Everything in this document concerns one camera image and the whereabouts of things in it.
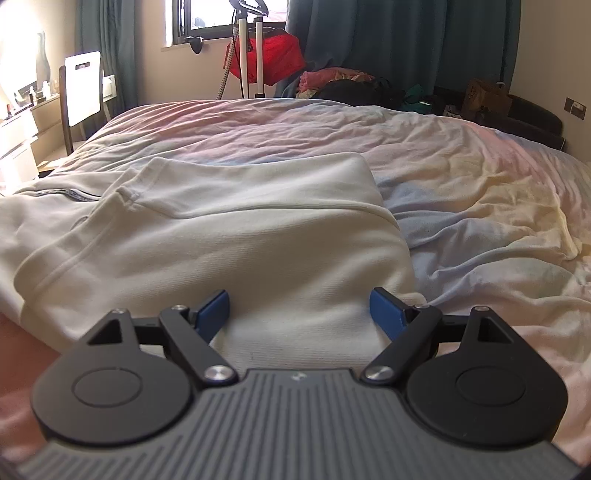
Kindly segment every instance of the silver bolt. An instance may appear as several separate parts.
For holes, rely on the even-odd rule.
[[[374,367],[369,367],[365,371],[365,378],[374,382],[390,380],[393,376],[394,370],[392,370],[390,367],[386,367],[385,365],[375,365]]]
[[[299,382],[300,380],[305,379],[307,376],[308,375],[306,375],[304,372],[296,372],[291,376],[291,379],[295,380],[296,382]]]
[[[234,370],[226,365],[214,365],[205,370],[205,378],[212,382],[225,382],[234,376]]]

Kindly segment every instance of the beige wall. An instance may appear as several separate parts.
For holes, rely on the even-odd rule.
[[[58,69],[64,59],[74,55],[74,23],[76,19],[76,0],[6,0],[0,7],[0,16],[4,21],[13,22],[7,12],[19,11],[25,18],[19,20],[19,31],[30,34],[30,30],[41,29],[46,34],[46,55],[51,68],[51,79],[56,79]],[[10,48],[18,38],[3,38],[3,48]],[[8,101],[0,91],[0,101]]]
[[[189,45],[163,48],[166,45],[166,1],[136,1],[140,103],[215,99],[229,40],[207,41],[199,55],[195,55]],[[274,88],[268,89],[267,95],[273,92]],[[240,83],[230,74],[224,99],[240,96]]]
[[[591,110],[585,120],[564,111],[566,97],[591,109],[591,0],[522,0],[511,93],[564,122],[571,155],[591,161]]]

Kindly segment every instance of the power socket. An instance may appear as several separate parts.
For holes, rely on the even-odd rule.
[[[585,113],[587,112],[587,107],[584,106],[582,103],[575,102],[573,99],[567,98],[566,103],[564,104],[564,109],[568,113],[572,113],[574,116],[579,117],[581,120],[585,120]]]

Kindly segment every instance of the teal curtain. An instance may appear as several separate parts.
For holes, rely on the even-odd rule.
[[[290,0],[286,29],[300,40],[306,70],[330,66],[464,91],[471,78],[510,85],[521,0]],[[280,82],[294,96],[301,72]]]
[[[76,53],[100,51],[105,75],[115,75],[113,115],[138,106],[135,0],[77,0]]]

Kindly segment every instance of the pile of clothes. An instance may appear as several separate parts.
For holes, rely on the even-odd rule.
[[[300,86],[295,97],[312,98],[327,83],[343,79],[353,80],[354,82],[370,82],[374,77],[359,70],[344,69],[342,67],[331,67],[318,70],[318,72],[304,72],[300,77]]]
[[[296,98],[333,100],[351,106],[378,105],[403,112],[434,113],[434,102],[425,96],[420,85],[404,91],[392,87],[385,78],[375,78],[365,72],[342,67],[304,72],[300,76]]]

